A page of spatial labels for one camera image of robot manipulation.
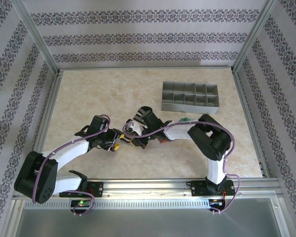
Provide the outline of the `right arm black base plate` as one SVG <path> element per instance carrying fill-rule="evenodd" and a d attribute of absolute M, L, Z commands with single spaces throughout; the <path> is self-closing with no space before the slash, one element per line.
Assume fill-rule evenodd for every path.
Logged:
<path fill-rule="evenodd" d="M 193 197 L 206 197 L 206 196 L 233 196 L 235 194 L 234 183 L 231 180 L 226 180 L 218 190 L 215 188 L 208 189 L 205 180 L 195 180 L 186 182 L 186 185 L 191 188 L 191 195 Z"/>

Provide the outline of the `aluminium frame back rail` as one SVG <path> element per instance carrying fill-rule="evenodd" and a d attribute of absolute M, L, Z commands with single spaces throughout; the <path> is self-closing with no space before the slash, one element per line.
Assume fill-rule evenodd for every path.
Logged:
<path fill-rule="evenodd" d="M 178 67 L 100 67 L 100 68 L 72 68 L 72 69 L 60 69 L 59 73 L 66 71 L 101 71 L 101 70 L 156 70 L 156 69 L 228 69 L 231 70 L 231 66 L 178 66 Z"/>

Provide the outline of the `aluminium frame post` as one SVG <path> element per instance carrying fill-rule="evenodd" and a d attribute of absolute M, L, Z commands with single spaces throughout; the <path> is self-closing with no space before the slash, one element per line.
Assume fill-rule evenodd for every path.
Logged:
<path fill-rule="evenodd" d="M 31 35 L 39 51 L 43 55 L 48 66 L 54 74 L 58 75 L 60 69 L 56 65 L 56 62 L 52 54 L 50 53 L 47 44 L 45 43 L 41 33 L 39 32 L 31 14 L 28 12 L 25 4 L 23 3 L 23 0 L 11 0 L 11 3 L 21 20 L 23 21 L 24 25 L 26 26 L 29 34 Z"/>
<path fill-rule="evenodd" d="M 247 39 L 244 42 L 241 50 L 238 53 L 238 56 L 231 67 L 232 73 L 235 74 L 239 71 L 240 67 L 242 66 L 246 56 L 248 55 L 249 51 L 251 50 L 252 45 L 254 44 L 255 40 L 259 36 L 263 26 L 265 25 L 267 19 L 269 18 L 270 14 L 272 13 L 275 5 L 279 0 L 267 0 L 264 7 L 262 8 L 261 12 L 259 13 L 256 22 L 254 23 L 251 31 L 248 34 Z"/>

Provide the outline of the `grey sock green orange trim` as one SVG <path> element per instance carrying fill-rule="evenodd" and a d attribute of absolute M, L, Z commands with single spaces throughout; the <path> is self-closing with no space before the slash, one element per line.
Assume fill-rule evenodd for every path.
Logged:
<path fill-rule="evenodd" d="M 190 124 L 190 121 L 196 121 L 196 119 L 182 118 L 178 122 L 187 122 L 187 124 L 175 125 L 164 129 L 161 132 L 163 138 L 161 138 L 159 142 L 165 143 L 177 139 L 191 139 L 187 132 L 194 126 L 194 124 Z"/>

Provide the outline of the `aluminium frame side rail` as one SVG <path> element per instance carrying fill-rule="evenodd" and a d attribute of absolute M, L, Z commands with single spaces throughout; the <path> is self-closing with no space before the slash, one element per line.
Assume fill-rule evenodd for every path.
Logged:
<path fill-rule="evenodd" d="M 33 145 L 33 150 L 36 152 L 41 152 L 43 150 L 45 139 L 46 139 L 48 128 L 49 128 L 49 123 L 52 117 L 57 94 L 59 91 L 61 78 L 62 78 L 62 75 L 57 75 L 54 78 L 53 83 L 51 84 L 49 93 L 47 95 L 47 98 L 43 107 L 43 114 L 41 116 L 40 123 L 38 124 L 37 136 L 35 139 L 35 143 Z"/>
<path fill-rule="evenodd" d="M 237 89 L 237 92 L 239 95 L 239 99 L 240 99 L 241 106 L 242 106 L 242 109 L 244 112 L 244 116 L 245 116 L 245 119 L 247 122 L 247 126 L 249 129 L 251 140 L 252 140 L 256 155 L 257 155 L 257 159 L 259 162 L 262 176 L 263 176 L 263 178 L 271 178 L 271 174 L 269 173 L 267 162 L 264 157 L 263 149 L 262 149 L 262 146 L 261 146 L 261 143 L 260 143 L 257 131 L 256 131 L 255 122 L 252 119 L 251 110 L 250 110 L 250 107 L 248 106 L 247 97 L 246 97 L 244 90 L 242 88 L 241 81 L 239 80 L 238 74 L 236 72 L 234 72 L 233 68 L 231 68 L 231 72 L 232 72 L 234 83 L 235 83 L 235 86 L 236 86 L 236 89 Z"/>

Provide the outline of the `controller board with green light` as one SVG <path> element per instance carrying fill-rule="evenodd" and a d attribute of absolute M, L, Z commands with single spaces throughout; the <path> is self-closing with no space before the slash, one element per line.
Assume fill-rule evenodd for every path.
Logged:
<path fill-rule="evenodd" d="M 78 214 L 84 213 L 91 207 L 91 200 L 71 200 L 70 210 Z"/>

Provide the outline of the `grey metal panel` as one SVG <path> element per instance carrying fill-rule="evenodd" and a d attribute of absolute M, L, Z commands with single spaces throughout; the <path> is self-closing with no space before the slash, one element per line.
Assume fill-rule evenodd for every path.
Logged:
<path fill-rule="evenodd" d="M 7 237 L 291 237 L 268 197 L 241 198 L 222 214 L 207 209 L 94 209 L 75 217 L 69 209 L 21 208 Z"/>

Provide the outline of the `small black controller board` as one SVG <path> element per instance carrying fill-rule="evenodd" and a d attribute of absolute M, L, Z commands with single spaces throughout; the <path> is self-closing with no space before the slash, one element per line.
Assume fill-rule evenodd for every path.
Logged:
<path fill-rule="evenodd" d="M 211 210 L 222 211 L 226 207 L 226 200 L 222 199 L 209 199 L 209 206 Z"/>

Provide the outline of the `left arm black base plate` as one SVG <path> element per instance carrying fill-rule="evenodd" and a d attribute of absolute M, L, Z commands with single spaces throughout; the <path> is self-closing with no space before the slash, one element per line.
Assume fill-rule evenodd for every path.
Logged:
<path fill-rule="evenodd" d="M 65 191 L 59 193 L 61 198 L 90 198 L 90 195 L 83 194 L 82 192 L 91 194 L 95 198 L 101 198 L 103 195 L 103 182 L 86 182 L 80 185 L 77 193 L 73 191 Z"/>

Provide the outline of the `grey compartment organizer tray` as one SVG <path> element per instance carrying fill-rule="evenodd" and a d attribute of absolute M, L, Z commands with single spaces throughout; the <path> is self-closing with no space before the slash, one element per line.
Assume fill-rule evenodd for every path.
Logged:
<path fill-rule="evenodd" d="M 214 115 L 219 107 L 218 86 L 215 84 L 163 82 L 162 111 Z"/>

